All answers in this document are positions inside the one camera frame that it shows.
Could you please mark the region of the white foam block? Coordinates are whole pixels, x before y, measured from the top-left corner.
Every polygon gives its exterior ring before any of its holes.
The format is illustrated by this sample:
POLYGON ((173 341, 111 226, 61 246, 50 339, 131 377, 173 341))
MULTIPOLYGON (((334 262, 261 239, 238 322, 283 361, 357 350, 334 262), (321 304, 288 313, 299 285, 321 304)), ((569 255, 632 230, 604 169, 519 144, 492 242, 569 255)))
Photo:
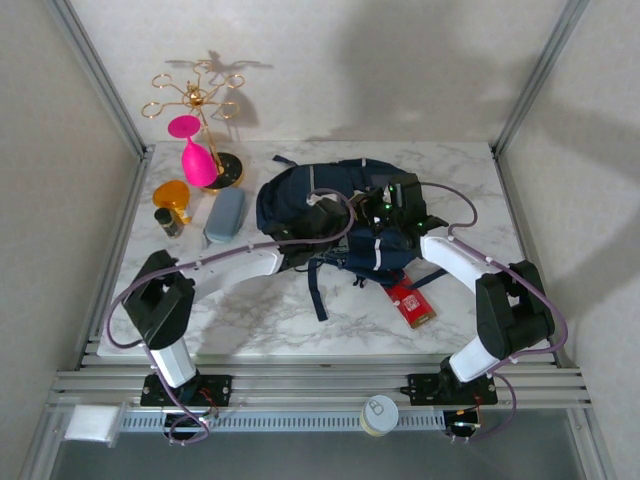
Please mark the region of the white foam block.
POLYGON ((65 440, 109 443, 113 440, 120 408, 107 405, 77 405, 71 415, 65 440))

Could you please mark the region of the small dark bottle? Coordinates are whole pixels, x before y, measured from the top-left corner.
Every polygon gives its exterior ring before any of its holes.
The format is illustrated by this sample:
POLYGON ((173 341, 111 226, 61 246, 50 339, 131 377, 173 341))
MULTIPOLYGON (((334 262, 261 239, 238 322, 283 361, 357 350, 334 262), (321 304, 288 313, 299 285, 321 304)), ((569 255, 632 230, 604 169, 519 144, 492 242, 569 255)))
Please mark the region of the small dark bottle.
POLYGON ((182 224, 176 219, 172 210, 160 207, 154 212, 154 218, 169 238, 175 239, 182 234, 182 224))

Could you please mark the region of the aluminium frame cross rail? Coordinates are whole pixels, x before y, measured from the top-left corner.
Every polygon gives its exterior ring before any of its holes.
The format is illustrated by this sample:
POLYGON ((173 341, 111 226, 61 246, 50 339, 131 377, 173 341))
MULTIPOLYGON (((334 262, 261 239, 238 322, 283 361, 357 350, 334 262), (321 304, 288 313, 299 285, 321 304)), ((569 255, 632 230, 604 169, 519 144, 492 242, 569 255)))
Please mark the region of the aluminium frame cross rail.
MULTIPOLYGON (((409 405, 401 387, 415 373, 435 373, 440 355, 239 356, 197 355, 203 374, 232 376, 231 408, 248 410, 347 410, 367 397, 387 395, 409 405)), ((49 405, 115 404, 140 400, 148 361, 137 356, 85 355, 79 369, 55 375, 49 405)), ((500 369, 499 409, 589 408, 591 396, 577 368, 560 367, 549 354, 528 356, 500 369)))

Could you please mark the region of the pink wine glass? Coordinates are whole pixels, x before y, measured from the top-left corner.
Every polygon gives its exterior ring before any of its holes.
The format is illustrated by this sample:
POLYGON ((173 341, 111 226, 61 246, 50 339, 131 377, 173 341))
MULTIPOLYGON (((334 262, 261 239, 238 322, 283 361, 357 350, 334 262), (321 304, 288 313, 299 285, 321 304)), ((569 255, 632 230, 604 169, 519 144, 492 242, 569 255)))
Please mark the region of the pink wine glass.
POLYGON ((186 141, 181 156, 186 180, 195 187, 204 188, 217 180, 218 170, 209 150, 193 140, 200 129, 201 122, 194 115, 175 117, 168 124, 168 132, 172 137, 186 141))

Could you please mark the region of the orange wine glass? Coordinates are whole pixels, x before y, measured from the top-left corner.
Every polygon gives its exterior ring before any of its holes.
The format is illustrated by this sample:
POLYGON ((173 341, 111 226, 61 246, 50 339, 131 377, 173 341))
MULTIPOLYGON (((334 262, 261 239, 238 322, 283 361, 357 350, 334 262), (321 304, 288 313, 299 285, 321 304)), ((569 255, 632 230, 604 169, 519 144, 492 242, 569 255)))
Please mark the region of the orange wine glass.
POLYGON ((158 208, 172 210, 183 224, 189 224, 193 219, 191 193, 183 181, 171 180, 160 185, 155 189, 152 201, 158 208))

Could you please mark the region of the red packet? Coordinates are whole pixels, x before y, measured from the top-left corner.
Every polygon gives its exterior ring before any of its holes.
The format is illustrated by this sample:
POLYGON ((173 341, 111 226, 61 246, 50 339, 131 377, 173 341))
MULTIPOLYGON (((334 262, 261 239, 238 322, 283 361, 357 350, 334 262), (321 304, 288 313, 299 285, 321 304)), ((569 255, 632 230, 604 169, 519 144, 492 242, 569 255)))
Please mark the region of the red packet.
POLYGON ((409 328, 415 330, 436 318, 436 311, 419 288, 413 287, 413 281, 408 275, 395 285, 385 286, 383 290, 409 328))

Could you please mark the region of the navy blue backpack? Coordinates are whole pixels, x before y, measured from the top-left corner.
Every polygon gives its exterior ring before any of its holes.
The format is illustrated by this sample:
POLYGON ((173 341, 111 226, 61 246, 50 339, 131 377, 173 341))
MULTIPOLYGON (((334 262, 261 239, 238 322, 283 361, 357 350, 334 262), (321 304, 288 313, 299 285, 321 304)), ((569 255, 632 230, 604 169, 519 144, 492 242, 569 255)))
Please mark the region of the navy blue backpack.
POLYGON ((313 195, 335 194, 348 209, 353 225, 337 246, 311 258, 305 265, 308 287, 319 321, 328 318, 318 287, 318 271, 323 265, 332 265, 347 270, 356 277, 355 284, 362 287, 365 281, 392 286, 400 282, 405 267, 421 255, 418 250, 396 250, 387 247, 373 232, 375 217, 385 217, 388 212, 357 214, 350 202, 356 191, 373 189, 373 175, 395 175, 410 173, 390 163, 361 158, 333 163, 298 165, 288 164, 281 172, 265 183, 256 200, 256 222, 259 230, 273 223, 289 224, 308 211, 308 199, 313 195))

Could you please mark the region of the aluminium side rail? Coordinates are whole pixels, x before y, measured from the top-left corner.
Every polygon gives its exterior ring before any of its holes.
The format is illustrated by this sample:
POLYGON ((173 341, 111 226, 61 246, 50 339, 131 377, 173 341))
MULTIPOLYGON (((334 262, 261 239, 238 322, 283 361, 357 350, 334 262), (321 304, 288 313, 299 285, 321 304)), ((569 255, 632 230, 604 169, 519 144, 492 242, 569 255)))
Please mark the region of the aluminium side rail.
POLYGON ((126 244, 130 235, 140 195, 142 193, 149 165, 154 155, 156 145, 145 147, 143 156, 138 160, 133 171, 131 181, 127 184, 122 200, 116 204, 115 226, 106 256, 98 275, 97 285, 91 297, 91 301, 83 321, 83 326, 74 346, 72 370, 77 370, 82 365, 82 360, 91 343, 91 339, 101 338, 104 315, 108 310, 112 294, 117 282, 120 265, 126 244))
MULTIPOLYGON (((505 155, 499 156, 497 153, 494 153, 493 156, 496 171, 501 182, 505 201, 508 205, 522 254, 527 260, 537 266, 542 286, 546 289, 546 293, 549 294, 550 290, 546 286, 542 262, 536 250, 532 231, 526 218, 526 212, 519 196, 516 180, 508 164, 507 157, 505 155)), ((569 328, 566 318, 562 313, 556 313, 553 308, 551 308, 550 311, 555 321, 555 332, 548 339, 548 342, 555 363, 559 368, 574 367, 575 364, 569 359, 565 349, 566 342, 569 339, 569 328)))

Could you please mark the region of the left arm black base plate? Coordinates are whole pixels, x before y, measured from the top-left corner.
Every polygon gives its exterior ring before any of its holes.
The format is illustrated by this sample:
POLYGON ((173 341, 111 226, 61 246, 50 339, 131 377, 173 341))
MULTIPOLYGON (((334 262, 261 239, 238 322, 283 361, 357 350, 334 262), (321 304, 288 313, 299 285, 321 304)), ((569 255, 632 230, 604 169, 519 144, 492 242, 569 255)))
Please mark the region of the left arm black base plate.
MULTIPOLYGON (((197 374, 186 384, 170 391, 185 406, 188 407, 227 407, 232 393, 230 375, 202 375, 197 374)), ((145 378, 140 405, 143 407, 168 407, 173 405, 161 380, 156 374, 145 378)))

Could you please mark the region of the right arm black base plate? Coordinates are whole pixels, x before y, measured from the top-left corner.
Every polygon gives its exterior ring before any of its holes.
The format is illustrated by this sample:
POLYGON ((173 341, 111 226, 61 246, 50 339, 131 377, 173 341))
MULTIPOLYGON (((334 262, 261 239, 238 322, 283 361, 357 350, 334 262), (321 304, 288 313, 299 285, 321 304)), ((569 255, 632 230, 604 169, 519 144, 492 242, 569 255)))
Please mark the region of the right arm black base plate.
POLYGON ((494 381, 480 377, 460 382, 449 372, 410 374, 408 385, 400 389, 412 406, 473 406, 498 403, 494 381))

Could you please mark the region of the grey-blue pencil case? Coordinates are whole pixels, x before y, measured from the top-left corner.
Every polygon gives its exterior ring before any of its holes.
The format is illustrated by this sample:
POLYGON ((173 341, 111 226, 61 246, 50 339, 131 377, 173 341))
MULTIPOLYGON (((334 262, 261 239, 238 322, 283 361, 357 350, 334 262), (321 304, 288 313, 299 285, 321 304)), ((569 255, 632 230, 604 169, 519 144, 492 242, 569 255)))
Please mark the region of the grey-blue pencil case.
POLYGON ((240 188, 223 189, 216 197, 203 229, 208 243, 228 243, 243 221, 245 193, 240 188))

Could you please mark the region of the tin can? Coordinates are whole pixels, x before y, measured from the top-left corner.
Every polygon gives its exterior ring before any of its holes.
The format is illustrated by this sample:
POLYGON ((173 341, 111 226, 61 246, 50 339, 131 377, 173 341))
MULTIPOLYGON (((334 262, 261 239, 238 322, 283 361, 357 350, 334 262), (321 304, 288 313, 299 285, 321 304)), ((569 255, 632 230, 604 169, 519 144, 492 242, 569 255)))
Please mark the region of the tin can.
POLYGON ((375 395, 367 399, 360 412, 362 429, 374 437, 387 435, 395 429, 398 421, 397 405, 384 395, 375 395))

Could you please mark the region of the aluminium frame post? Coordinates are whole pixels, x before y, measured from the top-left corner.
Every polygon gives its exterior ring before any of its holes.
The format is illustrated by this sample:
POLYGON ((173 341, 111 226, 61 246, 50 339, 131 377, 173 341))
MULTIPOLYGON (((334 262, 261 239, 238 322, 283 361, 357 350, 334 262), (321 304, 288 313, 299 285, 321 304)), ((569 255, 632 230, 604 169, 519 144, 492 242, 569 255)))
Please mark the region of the aluminium frame post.
POLYGON ((581 17, 589 6, 590 1, 591 0, 566 1, 549 37, 534 62, 514 106, 507 116, 503 128, 491 145, 491 151, 496 161, 506 154, 510 144, 541 92, 542 87, 550 77, 556 62, 571 38, 581 17))
POLYGON ((89 79, 98 98, 136 158, 144 159, 148 147, 84 28, 71 0, 43 0, 89 79))

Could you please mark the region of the black electronics board with LED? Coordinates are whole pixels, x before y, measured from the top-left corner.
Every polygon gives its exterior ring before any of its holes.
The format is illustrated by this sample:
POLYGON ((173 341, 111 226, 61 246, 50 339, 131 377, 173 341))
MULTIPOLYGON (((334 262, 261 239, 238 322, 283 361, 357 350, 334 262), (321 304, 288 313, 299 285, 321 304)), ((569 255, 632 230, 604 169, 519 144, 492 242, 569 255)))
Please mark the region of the black electronics board with LED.
POLYGON ((163 425, 163 435, 171 445, 187 446, 206 440, 210 431, 201 422, 188 415, 167 414, 163 425))
POLYGON ((461 439, 468 442, 482 427, 478 408, 444 411, 444 434, 453 442, 461 439))

